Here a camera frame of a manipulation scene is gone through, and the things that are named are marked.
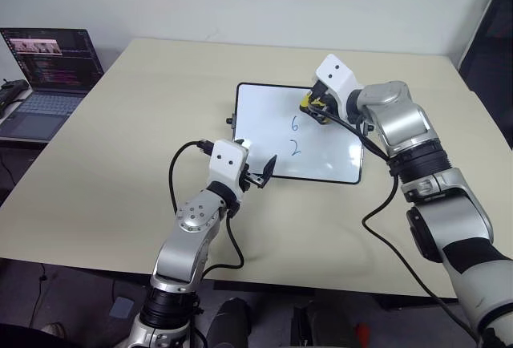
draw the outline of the gray floor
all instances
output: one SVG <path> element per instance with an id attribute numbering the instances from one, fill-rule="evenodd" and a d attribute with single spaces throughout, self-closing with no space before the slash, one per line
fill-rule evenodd
<path id="1" fill-rule="evenodd" d="M 127 336 L 131 318 L 141 306 L 144 288 L 126 282 L 116 283 L 116 296 L 135 301 L 129 319 L 116 319 L 109 316 L 112 305 L 110 279 L 65 267 L 45 266 L 49 279 L 43 283 L 34 328 L 41 328 L 49 322 L 61 322 L 71 341 L 90 348 L 113 346 Z M 0 262 L 0 322 L 20 326 L 28 324 L 41 272 L 39 264 Z M 385 311 L 364 293 L 316 290 L 314 297 L 308 297 L 286 293 L 231 292 L 214 290 L 212 281 L 204 281 L 199 295 L 205 312 L 198 318 L 198 327 L 205 333 L 224 301 L 235 296 L 245 299 L 252 307 L 252 348 L 287 346 L 293 307 L 304 306 L 313 298 L 340 307 L 353 323 L 366 323 L 370 327 L 370 348 L 473 346 L 464 332 L 437 307 Z M 451 308 L 463 316 L 458 306 Z"/>

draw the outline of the whiteboard frame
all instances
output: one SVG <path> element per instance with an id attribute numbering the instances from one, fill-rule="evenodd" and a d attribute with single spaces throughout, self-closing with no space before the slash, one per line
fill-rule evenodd
<path id="1" fill-rule="evenodd" d="M 236 94 L 235 94 L 235 112 L 233 115 L 233 125 L 232 125 L 232 140 L 235 140 L 235 130 L 237 126 L 237 108 L 239 106 L 239 88 L 243 85 L 253 85 L 253 86 L 264 86 L 264 87 L 286 87 L 291 89 L 305 89 L 305 91 L 308 91 L 311 89 L 311 87 L 305 87 L 305 86 L 290 86 L 290 85 L 276 85 L 271 83 L 254 83 L 254 82 L 241 82 L 237 85 Z M 363 169 L 363 149 L 365 147 L 362 144 L 362 151 L 360 154 L 360 169 L 358 171 L 358 179 L 354 182 L 349 181 L 338 181 L 338 180 L 322 180 L 318 178 L 305 178 L 305 177 L 293 177 L 293 176 L 276 176 L 273 174 L 273 177 L 276 178 L 283 178 L 286 180 L 303 180 L 303 181 L 316 181 L 316 182 L 327 182 L 331 184 L 346 184 L 346 185 L 356 185 L 359 184 L 360 181 L 362 181 L 362 169 Z"/>

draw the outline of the desk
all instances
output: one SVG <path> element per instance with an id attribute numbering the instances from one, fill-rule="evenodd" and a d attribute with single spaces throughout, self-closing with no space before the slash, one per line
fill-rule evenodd
<path id="1" fill-rule="evenodd" d="M 0 257 L 150 273 L 174 222 L 167 175 L 178 147 L 231 138 L 225 119 L 239 82 L 311 86 L 330 52 L 364 84 L 401 79 L 410 85 L 487 210 L 495 246 L 511 255 L 511 153 L 449 59 L 136 39 L 0 209 Z M 207 156 L 184 154 L 175 172 L 178 201 L 204 188 L 208 173 Z M 232 222 L 246 266 L 209 277 L 425 295 L 360 224 L 391 183 L 383 162 L 366 153 L 358 185 L 273 179 L 263 190 L 251 188 Z M 432 290 L 454 296 L 443 268 L 417 251 L 406 222 L 409 207 L 399 194 L 370 223 Z M 211 263 L 221 261 L 236 262 L 224 226 L 210 252 Z"/>

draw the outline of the handwritten number 6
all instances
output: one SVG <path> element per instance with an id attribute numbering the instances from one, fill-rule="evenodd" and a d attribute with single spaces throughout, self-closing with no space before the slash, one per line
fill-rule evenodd
<path id="1" fill-rule="evenodd" d="M 301 153 L 301 150 L 297 150 L 297 142 L 295 140 L 290 140 L 291 142 L 294 142 L 296 144 L 296 148 L 294 149 L 292 155 L 295 156 L 296 154 Z"/>
<path id="2" fill-rule="evenodd" d="M 296 120 L 297 118 L 297 115 L 294 116 L 294 118 L 292 119 L 292 130 L 296 131 L 299 127 L 294 124 L 294 121 Z"/>

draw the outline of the laptop screen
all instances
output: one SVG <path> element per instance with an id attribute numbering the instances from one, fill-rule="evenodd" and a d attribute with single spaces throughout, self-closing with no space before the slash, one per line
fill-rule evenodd
<path id="1" fill-rule="evenodd" d="M 0 33 L 37 91 L 87 92 L 103 75 L 86 30 L 2 28 Z"/>

